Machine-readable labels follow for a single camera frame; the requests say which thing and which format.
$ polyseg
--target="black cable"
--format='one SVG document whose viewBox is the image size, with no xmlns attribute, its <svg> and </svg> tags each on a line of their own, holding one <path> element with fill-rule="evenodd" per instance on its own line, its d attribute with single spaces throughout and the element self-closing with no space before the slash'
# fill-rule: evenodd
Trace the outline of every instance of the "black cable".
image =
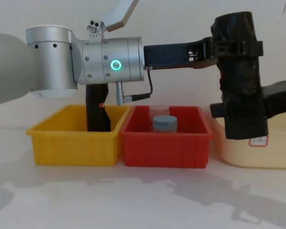
<svg viewBox="0 0 286 229">
<path fill-rule="evenodd" d="M 151 78 L 151 74 L 150 71 L 147 70 L 147 75 L 148 75 L 148 81 L 149 81 L 149 86 L 151 88 L 151 91 L 149 93 L 145 93 L 145 94 L 133 94 L 132 95 L 132 100 L 133 101 L 138 101 L 138 100 L 142 100 L 142 99 L 148 99 L 151 97 L 152 93 L 153 93 L 153 82 L 152 82 L 152 78 Z"/>
</svg>

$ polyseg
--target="green led ring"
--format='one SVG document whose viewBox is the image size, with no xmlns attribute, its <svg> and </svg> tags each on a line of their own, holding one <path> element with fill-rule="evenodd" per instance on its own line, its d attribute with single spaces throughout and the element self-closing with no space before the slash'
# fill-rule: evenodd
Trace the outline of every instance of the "green led ring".
<svg viewBox="0 0 286 229">
<path fill-rule="evenodd" d="M 121 62 L 118 61 L 118 60 L 113 60 L 113 61 L 111 62 L 111 64 L 110 64 L 110 66 L 111 66 L 111 68 L 112 68 L 113 70 L 115 70 L 115 71 L 118 71 L 118 70 L 120 70 L 120 69 L 122 68 L 122 64 L 121 64 Z"/>
</svg>

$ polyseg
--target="white table surface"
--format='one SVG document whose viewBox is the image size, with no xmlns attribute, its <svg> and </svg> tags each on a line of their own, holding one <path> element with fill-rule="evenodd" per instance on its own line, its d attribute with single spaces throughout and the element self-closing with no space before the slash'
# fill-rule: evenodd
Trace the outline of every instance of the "white table surface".
<svg viewBox="0 0 286 229">
<path fill-rule="evenodd" d="M 286 170 L 36 166 L 0 130 L 0 229 L 286 229 Z"/>
</svg>

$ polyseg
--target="yellow plastic bin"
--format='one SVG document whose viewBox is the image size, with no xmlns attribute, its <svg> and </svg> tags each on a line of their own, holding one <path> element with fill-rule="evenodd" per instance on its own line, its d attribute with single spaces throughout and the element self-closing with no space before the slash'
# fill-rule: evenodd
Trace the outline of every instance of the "yellow plastic bin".
<svg viewBox="0 0 286 229">
<path fill-rule="evenodd" d="M 85 105 L 69 105 L 27 130 L 38 165 L 113 166 L 129 106 L 106 106 L 112 132 L 87 132 Z"/>
<path fill-rule="evenodd" d="M 219 156 L 232 165 L 258 168 L 286 168 L 286 113 L 268 120 L 268 137 L 227 140 L 225 120 L 213 119 L 212 129 Z"/>
</svg>

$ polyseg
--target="red plastic bin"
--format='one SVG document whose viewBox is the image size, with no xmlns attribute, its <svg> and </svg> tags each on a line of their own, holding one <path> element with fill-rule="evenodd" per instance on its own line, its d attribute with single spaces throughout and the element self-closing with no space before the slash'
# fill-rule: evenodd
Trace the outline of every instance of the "red plastic bin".
<svg viewBox="0 0 286 229">
<path fill-rule="evenodd" d="M 205 168 L 213 133 L 200 107 L 171 106 L 177 133 L 150 132 L 149 106 L 131 108 L 120 130 L 124 163 L 136 167 Z"/>
</svg>

